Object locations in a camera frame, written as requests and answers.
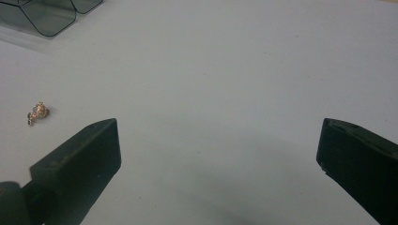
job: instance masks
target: white surface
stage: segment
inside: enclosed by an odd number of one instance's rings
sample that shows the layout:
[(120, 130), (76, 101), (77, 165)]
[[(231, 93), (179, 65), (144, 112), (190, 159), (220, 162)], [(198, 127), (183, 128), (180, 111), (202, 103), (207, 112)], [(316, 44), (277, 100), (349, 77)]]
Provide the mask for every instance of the white surface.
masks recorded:
[(84, 225), (377, 224), (315, 155), (325, 117), (398, 143), (397, 60), (398, 4), (376, 0), (107, 0), (54, 39), (0, 27), (0, 181), (115, 117), (122, 167)]

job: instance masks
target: dark green object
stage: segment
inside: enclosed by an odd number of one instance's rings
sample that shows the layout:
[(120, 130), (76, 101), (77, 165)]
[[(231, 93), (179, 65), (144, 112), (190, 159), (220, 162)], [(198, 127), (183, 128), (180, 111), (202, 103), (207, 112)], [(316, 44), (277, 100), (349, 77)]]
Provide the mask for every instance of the dark green object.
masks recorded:
[(1, 224), (80, 224), (120, 165), (116, 120), (85, 127), (33, 165), (22, 189), (0, 183)]
[(53, 37), (102, 0), (0, 0), (0, 24), (26, 33)]
[(363, 127), (325, 119), (316, 160), (380, 224), (398, 224), (397, 144)]

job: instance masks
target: white table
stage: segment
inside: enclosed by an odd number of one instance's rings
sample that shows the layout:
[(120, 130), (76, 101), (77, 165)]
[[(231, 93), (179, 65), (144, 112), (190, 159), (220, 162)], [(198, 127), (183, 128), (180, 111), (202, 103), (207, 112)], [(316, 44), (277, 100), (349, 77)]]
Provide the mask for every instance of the white table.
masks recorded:
[(84, 225), (377, 224), (315, 156), (325, 117), (398, 143), (397, 75), (398, 4), (376, 0), (105, 0), (53, 39), (0, 27), (0, 181), (114, 117), (122, 167)]

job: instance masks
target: small gold charm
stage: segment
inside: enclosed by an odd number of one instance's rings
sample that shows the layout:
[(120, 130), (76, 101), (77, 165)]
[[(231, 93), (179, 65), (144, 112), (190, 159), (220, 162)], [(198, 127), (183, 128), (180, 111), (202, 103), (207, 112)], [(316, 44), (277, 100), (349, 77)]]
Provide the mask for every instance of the small gold charm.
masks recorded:
[(44, 118), (49, 114), (49, 109), (47, 109), (43, 102), (39, 102), (35, 107), (33, 107), (32, 112), (27, 115), (27, 124), (33, 126), (33, 120), (37, 118)]

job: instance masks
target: translucent plastic container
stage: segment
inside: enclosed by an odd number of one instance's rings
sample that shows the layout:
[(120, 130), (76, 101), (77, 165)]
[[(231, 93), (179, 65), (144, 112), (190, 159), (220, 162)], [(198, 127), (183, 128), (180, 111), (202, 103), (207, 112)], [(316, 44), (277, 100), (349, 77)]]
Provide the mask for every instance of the translucent plastic container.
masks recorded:
[(56, 36), (102, 0), (0, 0), (0, 24), (26, 33)]

